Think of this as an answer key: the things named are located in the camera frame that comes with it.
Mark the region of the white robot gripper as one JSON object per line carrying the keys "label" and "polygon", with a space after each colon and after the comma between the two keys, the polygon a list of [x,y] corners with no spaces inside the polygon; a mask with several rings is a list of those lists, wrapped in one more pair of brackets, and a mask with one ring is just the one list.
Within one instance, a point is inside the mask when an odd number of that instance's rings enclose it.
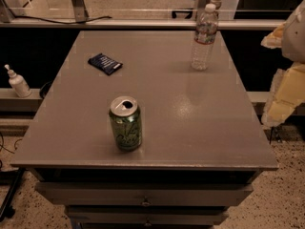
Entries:
{"label": "white robot gripper", "polygon": [[280,48],[282,55],[294,64],[286,71],[278,69],[272,80],[261,121],[266,127],[277,127],[305,101],[305,0],[291,13],[285,24],[265,36],[261,45]]}

